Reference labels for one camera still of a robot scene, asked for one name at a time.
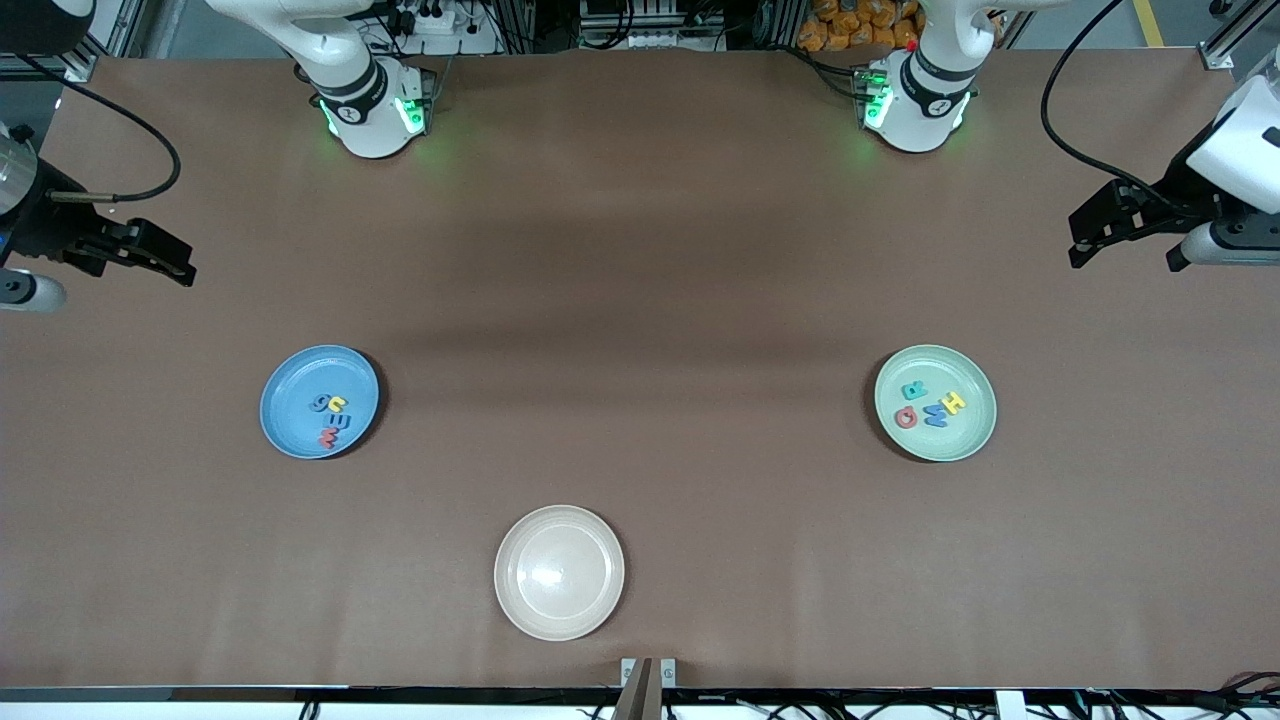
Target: table surface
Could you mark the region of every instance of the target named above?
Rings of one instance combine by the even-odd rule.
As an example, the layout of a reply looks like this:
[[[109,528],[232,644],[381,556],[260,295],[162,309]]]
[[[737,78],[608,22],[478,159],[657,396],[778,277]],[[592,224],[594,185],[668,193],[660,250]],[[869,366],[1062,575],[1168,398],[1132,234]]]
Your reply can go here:
[[[49,263],[5,314],[0,684],[614,682],[1216,687],[1280,665],[1280,275],[1071,270],[1106,178],[1038,123],[1056,54],[997,53],[940,151],[895,152],[803,64],[568,53],[454,64],[430,137],[344,152],[283,61],[108,61],[178,186],[122,206],[196,286]],[[1226,74],[1080,53],[1059,129],[1148,178]],[[47,158],[150,186],[163,152],[70,96]],[[337,342],[385,377],[337,460],[273,450],[270,372]],[[1000,425],[916,462],[868,411],[915,343],[977,360]],[[493,557],[525,512],[617,530],[627,587],[525,637]]]

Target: blue plate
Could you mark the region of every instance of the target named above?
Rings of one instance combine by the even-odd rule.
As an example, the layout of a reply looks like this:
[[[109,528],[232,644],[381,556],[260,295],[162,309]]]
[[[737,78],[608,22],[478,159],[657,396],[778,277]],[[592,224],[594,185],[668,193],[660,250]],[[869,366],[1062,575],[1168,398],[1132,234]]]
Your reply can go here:
[[[360,439],[378,413],[378,375],[364,355],[317,345],[285,360],[262,389],[266,439],[302,460],[337,455]]]

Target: silver cylinder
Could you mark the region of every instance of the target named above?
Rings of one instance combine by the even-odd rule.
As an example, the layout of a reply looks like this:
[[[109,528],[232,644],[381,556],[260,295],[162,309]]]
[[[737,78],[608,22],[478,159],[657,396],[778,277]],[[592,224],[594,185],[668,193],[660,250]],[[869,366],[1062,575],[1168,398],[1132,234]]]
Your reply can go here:
[[[36,181],[35,151],[0,132],[0,215],[13,210]]]

